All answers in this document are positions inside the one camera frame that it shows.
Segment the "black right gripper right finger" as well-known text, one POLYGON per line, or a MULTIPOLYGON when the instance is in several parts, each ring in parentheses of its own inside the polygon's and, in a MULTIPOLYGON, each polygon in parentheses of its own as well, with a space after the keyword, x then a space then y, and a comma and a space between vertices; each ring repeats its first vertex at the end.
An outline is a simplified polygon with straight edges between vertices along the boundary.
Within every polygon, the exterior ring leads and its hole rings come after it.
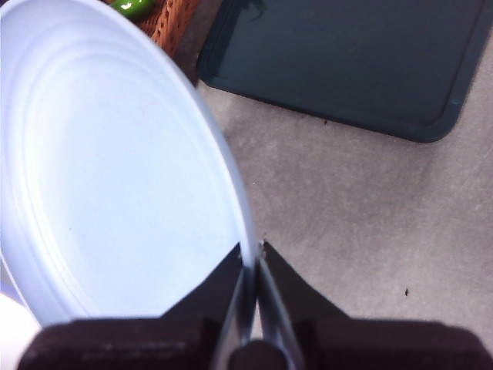
POLYGON ((436 321, 352 318, 312 288, 269 243, 257 287, 263 336, 292 369, 490 369, 473 332, 436 321))

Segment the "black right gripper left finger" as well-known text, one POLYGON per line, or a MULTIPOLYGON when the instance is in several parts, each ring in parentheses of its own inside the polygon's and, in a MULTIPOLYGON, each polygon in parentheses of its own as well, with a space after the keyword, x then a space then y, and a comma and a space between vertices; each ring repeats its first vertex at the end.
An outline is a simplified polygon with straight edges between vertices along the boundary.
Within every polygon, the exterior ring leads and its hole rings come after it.
POLYGON ((20 369, 207 369, 243 277, 233 247, 207 278, 160 316, 74 320, 42 329, 20 369))

